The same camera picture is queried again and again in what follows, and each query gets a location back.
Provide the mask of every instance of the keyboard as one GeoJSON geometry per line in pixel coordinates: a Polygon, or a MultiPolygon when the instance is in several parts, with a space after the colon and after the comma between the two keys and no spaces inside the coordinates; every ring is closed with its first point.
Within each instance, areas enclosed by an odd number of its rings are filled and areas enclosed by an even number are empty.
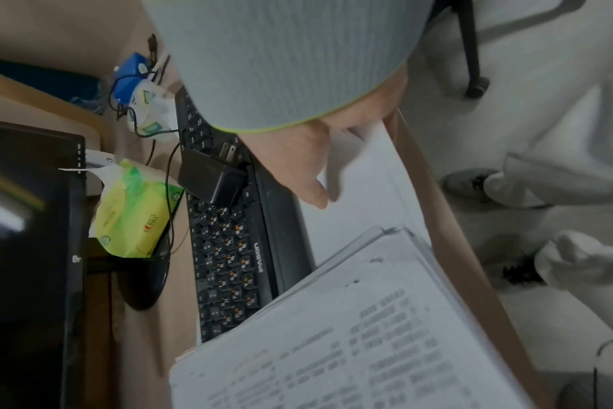
{"type": "MultiPolygon", "coordinates": [[[[207,203],[186,187],[201,341],[207,342],[241,324],[312,269],[291,192],[237,135],[210,127],[184,88],[175,102],[179,129],[185,130],[181,172],[190,161],[210,160],[243,181],[240,191],[232,190],[234,203],[226,207],[207,203]]],[[[194,174],[195,189],[215,183],[194,174]]]]}

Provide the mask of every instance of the sneaker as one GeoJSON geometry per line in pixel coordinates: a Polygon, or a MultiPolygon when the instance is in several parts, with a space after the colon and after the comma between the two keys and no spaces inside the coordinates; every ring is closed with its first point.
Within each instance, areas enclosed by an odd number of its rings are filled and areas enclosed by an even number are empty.
{"type": "Polygon", "coordinates": [[[492,200],[484,192],[484,181],[499,170],[473,168],[451,173],[443,178],[442,188],[455,196],[489,203],[492,200]]]}
{"type": "Polygon", "coordinates": [[[515,263],[502,263],[485,268],[486,275],[496,290],[523,289],[545,286],[546,283],[536,271],[534,255],[523,255],[515,263]]]}

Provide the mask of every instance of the floor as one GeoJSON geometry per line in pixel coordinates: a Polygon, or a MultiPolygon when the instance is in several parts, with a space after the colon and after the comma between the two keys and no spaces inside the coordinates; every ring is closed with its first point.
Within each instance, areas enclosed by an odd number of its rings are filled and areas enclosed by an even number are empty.
{"type": "MultiPolygon", "coordinates": [[[[461,98],[467,72],[454,15],[433,22],[410,59],[401,111],[439,178],[471,167],[499,168],[509,150],[550,126],[613,71],[613,0],[474,0],[474,5],[482,75],[491,81],[481,100],[461,98]]],[[[449,201],[485,263],[537,249],[566,228],[613,245],[613,206],[528,212],[449,201]]],[[[540,288],[501,300],[541,370],[590,371],[596,348],[613,338],[568,294],[540,288]]],[[[609,373],[612,348],[602,359],[609,373]]]]}

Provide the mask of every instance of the chair caster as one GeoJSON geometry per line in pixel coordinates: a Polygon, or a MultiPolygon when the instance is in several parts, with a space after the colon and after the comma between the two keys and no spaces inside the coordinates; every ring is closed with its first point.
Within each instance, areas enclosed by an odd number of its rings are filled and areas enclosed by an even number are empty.
{"type": "Polygon", "coordinates": [[[489,85],[490,81],[486,77],[479,77],[477,80],[471,81],[466,90],[466,98],[476,100],[483,97],[489,85]]]}

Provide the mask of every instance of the stack of paper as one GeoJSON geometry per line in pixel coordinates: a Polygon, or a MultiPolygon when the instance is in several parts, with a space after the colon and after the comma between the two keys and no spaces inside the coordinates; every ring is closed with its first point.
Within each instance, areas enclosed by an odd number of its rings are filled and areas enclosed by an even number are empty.
{"type": "Polygon", "coordinates": [[[406,229],[370,229],[170,384],[176,409],[533,407],[406,229]]]}

